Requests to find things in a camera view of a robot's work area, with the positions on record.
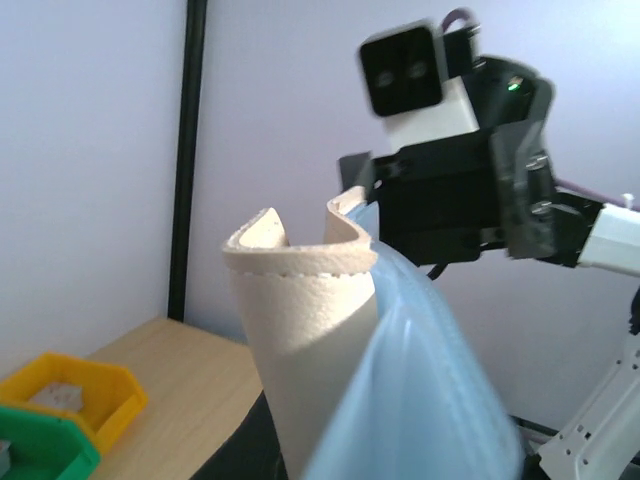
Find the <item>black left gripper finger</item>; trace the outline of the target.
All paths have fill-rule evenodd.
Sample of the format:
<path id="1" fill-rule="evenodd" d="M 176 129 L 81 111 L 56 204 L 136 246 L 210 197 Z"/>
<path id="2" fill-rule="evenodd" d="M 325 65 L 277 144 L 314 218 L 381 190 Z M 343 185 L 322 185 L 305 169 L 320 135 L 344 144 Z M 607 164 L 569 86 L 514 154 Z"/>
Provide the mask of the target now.
<path id="1" fill-rule="evenodd" d="M 192 479 L 288 479 L 271 411 L 263 392 L 233 434 L 192 475 Z"/>

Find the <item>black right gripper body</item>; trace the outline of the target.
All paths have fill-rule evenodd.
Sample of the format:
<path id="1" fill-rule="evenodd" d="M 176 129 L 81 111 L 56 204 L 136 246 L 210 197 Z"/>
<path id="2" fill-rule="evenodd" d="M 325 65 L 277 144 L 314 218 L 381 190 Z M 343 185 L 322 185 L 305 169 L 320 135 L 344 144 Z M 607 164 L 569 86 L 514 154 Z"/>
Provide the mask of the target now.
<path id="1" fill-rule="evenodd" d="M 379 239 L 416 265 L 474 262 L 500 226 L 490 134 L 406 146 L 372 161 Z"/>

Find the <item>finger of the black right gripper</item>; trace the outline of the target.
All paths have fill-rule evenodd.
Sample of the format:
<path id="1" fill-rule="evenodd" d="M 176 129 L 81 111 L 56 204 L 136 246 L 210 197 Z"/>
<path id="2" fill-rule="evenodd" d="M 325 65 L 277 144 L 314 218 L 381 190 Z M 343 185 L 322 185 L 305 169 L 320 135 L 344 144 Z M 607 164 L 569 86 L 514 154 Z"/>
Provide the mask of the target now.
<path id="1" fill-rule="evenodd" d="M 341 157 L 338 160 L 342 192 L 353 187 L 363 187 L 364 196 L 369 197 L 375 182 L 375 169 L 371 152 L 362 152 Z"/>
<path id="2" fill-rule="evenodd" d="M 556 187 L 543 129 L 542 120 L 524 120 L 501 125 L 489 137 L 499 212 L 496 241 L 513 259 L 556 252 Z"/>

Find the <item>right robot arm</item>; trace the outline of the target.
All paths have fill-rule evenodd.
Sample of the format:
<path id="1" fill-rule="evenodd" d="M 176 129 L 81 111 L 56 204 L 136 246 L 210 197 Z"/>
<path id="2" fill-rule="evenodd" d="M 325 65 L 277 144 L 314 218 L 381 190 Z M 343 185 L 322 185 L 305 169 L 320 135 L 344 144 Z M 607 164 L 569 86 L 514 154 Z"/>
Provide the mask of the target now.
<path id="1" fill-rule="evenodd" d="M 378 205 L 381 239 L 434 273 L 503 250 L 514 259 L 637 275 L 638 211 L 553 173 L 543 144 L 551 82 L 485 56 L 458 84 L 476 131 L 339 161 L 343 187 L 363 187 Z M 639 309 L 630 311 L 614 364 L 574 418 L 526 458 L 525 478 L 617 479 L 638 453 Z"/>

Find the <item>cream leather card holder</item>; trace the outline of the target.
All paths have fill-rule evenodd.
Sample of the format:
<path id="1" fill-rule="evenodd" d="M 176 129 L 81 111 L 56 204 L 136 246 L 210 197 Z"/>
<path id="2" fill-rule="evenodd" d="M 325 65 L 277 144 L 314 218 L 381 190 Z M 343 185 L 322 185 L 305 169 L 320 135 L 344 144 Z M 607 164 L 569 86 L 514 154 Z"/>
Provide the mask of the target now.
<path id="1" fill-rule="evenodd" d="M 436 285 L 354 187 L 318 245 L 272 208 L 224 244 L 292 479 L 517 479 L 519 432 Z"/>

